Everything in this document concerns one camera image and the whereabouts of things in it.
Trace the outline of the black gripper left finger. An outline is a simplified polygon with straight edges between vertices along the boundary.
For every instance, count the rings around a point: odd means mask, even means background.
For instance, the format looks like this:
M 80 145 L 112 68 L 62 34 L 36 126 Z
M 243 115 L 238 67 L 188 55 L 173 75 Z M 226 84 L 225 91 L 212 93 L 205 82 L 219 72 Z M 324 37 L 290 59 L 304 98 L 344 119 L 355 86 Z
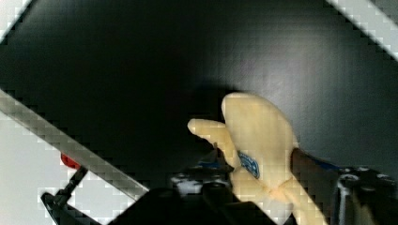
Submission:
M 171 178 L 182 199 L 178 225 L 236 225 L 228 207 L 236 203 L 224 153 L 215 148 Z

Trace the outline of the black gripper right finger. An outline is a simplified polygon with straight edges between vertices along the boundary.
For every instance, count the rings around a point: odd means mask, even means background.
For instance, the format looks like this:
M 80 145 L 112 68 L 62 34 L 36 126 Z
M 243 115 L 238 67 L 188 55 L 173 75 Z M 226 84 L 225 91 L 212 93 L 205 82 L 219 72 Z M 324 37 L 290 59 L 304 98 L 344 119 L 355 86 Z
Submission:
M 329 225 L 398 225 L 397 182 L 368 167 L 339 167 L 296 148 L 290 170 Z

